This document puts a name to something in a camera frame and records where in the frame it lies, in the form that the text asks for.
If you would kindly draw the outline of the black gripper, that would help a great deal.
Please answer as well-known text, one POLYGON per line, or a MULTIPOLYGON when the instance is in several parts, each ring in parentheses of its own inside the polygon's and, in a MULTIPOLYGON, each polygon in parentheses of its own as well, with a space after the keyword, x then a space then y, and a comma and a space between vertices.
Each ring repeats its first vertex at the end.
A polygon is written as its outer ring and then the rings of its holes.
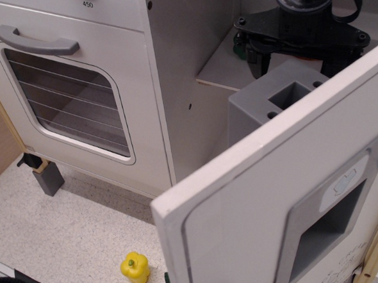
MULTIPOLYGON (((271 54, 281 53, 312 59, 361 53, 371 38, 350 24, 336 21, 328 8, 316 14, 292 14, 282 8, 241 15, 235 28, 246 42, 246 57, 253 77, 268 72, 271 54)), ((324 60, 321 74, 333 77, 357 58, 324 60)))

